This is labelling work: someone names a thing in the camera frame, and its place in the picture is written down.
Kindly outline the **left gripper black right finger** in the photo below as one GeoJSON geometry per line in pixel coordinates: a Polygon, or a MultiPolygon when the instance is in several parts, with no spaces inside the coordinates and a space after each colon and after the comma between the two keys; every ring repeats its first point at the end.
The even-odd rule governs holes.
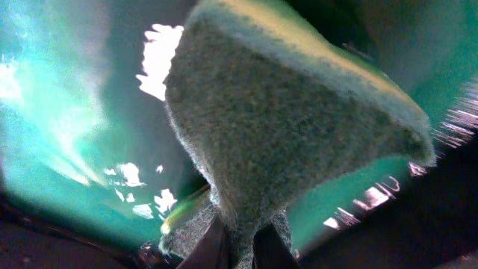
{"type": "Polygon", "coordinates": [[[256,232],[252,248],[254,269],[300,269],[272,223],[256,232]]]}

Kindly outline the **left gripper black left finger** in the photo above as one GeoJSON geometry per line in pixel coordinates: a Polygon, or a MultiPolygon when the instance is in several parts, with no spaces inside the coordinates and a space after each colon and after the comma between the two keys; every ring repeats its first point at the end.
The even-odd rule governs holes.
{"type": "Polygon", "coordinates": [[[216,216],[197,245],[176,269],[229,269],[229,237],[216,216]]]}

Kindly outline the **green sponge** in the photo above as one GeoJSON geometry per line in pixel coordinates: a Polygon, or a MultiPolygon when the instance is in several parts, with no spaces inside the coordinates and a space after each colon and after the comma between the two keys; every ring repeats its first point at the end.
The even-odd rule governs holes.
{"type": "Polygon", "coordinates": [[[232,267],[310,190],[375,161],[435,161],[428,116],[285,1],[200,1],[166,78],[177,138],[210,187],[232,267]]]}

